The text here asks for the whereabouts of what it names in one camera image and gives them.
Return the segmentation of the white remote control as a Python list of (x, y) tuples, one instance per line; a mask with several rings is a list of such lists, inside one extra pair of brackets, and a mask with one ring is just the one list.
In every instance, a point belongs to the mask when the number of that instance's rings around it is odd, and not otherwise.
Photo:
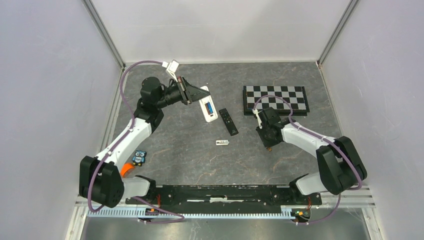
[(204, 119), (207, 123), (210, 123), (218, 118), (218, 112), (215, 108), (211, 95), (208, 95), (200, 99), (199, 104), (200, 104)]

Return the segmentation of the blue battery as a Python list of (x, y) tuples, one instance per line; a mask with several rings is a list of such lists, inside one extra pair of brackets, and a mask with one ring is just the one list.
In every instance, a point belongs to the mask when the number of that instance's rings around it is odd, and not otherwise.
[(206, 104), (205, 104), (205, 107), (206, 107), (206, 109), (207, 109), (207, 112), (208, 112), (208, 114), (209, 115), (211, 115), (211, 114), (213, 114), (213, 108), (212, 108), (212, 106), (211, 106), (211, 103), (210, 102), (207, 102)]

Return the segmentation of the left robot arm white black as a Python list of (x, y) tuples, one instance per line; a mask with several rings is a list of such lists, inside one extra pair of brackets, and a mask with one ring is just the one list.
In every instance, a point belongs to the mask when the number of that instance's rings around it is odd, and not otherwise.
[(168, 87), (156, 77), (142, 81), (140, 99), (127, 127), (96, 156), (85, 156), (79, 166), (79, 195), (108, 208), (122, 199), (139, 197), (145, 204), (157, 198), (155, 181), (143, 176), (122, 177), (121, 170), (136, 148), (147, 139), (164, 118), (163, 108), (181, 102), (192, 104), (210, 96), (208, 90), (188, 83), (180, 76)]

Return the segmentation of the black remote control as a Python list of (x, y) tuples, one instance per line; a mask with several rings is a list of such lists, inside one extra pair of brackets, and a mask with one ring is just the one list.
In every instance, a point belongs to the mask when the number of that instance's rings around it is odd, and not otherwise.
[(232, 117), (230, 116), (226, 108), (220, 109), (219, 114), (223, 120), (224, 125), (226, 126), (230, 136), (235, 136), (239, 133), (237, 127), (234, 124)]

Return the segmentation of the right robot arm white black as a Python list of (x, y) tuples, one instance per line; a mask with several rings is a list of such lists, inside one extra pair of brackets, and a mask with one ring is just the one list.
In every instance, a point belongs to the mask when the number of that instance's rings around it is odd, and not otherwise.
[(317, 160), (318, 172), (298, 177), (290, 183), (288, 196), (293, 203), (302, 204), (313, 193), (339, 195), (346, 190), (361, 188), (368, 173), (350, 138), (325, 136), (290, 117), (281, 119), (272, 107), (255, 109), (253, 113), (258, 121), (256, 131), (266, 148), (280, 143), (292, 144)]

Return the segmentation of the white battery cover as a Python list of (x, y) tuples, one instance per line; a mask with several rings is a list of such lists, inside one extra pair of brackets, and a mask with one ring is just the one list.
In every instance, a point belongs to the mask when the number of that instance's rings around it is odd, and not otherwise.
[(230, 143), (229, 140), (216, 140), (215, 144), (217, 146), (227, 146)]

